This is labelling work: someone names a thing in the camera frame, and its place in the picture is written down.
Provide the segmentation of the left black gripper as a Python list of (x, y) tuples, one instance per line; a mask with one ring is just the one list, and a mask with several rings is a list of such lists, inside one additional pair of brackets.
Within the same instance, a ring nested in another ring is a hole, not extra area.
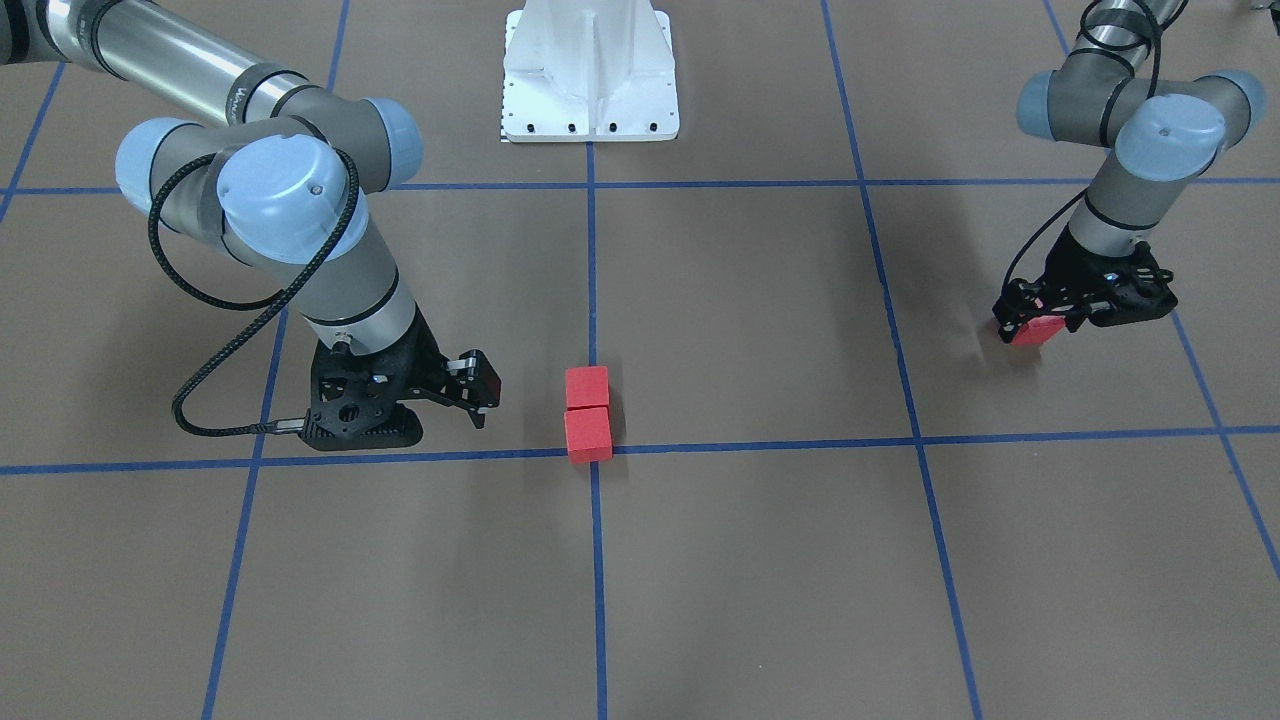
[(1132, 243), (1125, 254), (1111, 256), (1087, 249), (1070, 229), (1062, 231), (1044, 260), (1044, 272), (1039, 278), (1041, 304), (1014, 306), (1001, 300), (992, 307), (1001, 341), (1009, 343), (1018, 327), (1032, 318), (1046, 316), (1044, 307), (1062, 311), (1064, 328), (1069, 333), (1078, 332), (1093, 313), (1089, 291), (1094, 282), (1087, 278), (1091, 259), (1093, 256), (1126, 256), (1137, 242)]

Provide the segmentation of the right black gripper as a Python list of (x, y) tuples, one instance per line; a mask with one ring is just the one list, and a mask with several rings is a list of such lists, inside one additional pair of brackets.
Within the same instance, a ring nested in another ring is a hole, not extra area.
[(429, 400), (467, 413), (483, 429), (489, 409), (500, 405), (500, 378), (488, 357), (472, 348), (449, 360), (420, 309), (408, 329), (374, 354), (355, 354), (355, 337), (339, 333), (335, 342), (317, 342), (311, 364), (311, 411), (353, 404), (360, 413), (406, 400)]

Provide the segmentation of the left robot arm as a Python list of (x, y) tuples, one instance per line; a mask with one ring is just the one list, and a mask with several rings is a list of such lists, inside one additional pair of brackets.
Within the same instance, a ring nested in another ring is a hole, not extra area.
[(1244, 70), (1165, 79), (1164, 36), (1183, 1), (1093, 1), (1062, 65), (1032, 77), (1018, 100), (1030, 136), (1105, 149), (1092, 182), (1057, 211), (1065, 220), (1042, 274), (1006, 272), (992, 314), (1006, 345), (1042, 345), (1084, 324), (1167, 316), (1172, 273), (1149, 236), (1185, 187), (1265, 118), (1263, 85)]

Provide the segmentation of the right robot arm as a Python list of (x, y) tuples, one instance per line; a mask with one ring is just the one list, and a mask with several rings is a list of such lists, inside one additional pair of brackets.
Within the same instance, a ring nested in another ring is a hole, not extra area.
[[(369, 196), (422, 163), (415, 119), (385, 97), (347, 100), (152, 1), (5, 1), (3, 63), (64, 61), (137, 85), (189, 113), (134, 127), (115, 156), (122, 196), (180, 291), (252, 322), (175, 392), (177, 425), (202, 437), (298, 436), (321, 451), (415, 445), (412, 400), (483, 428), (500, 401), (485, 354), (438, 347), (370, 215)], [(308, 410), (202, 427), (189, 396), (289, 311), (315, 333)]]

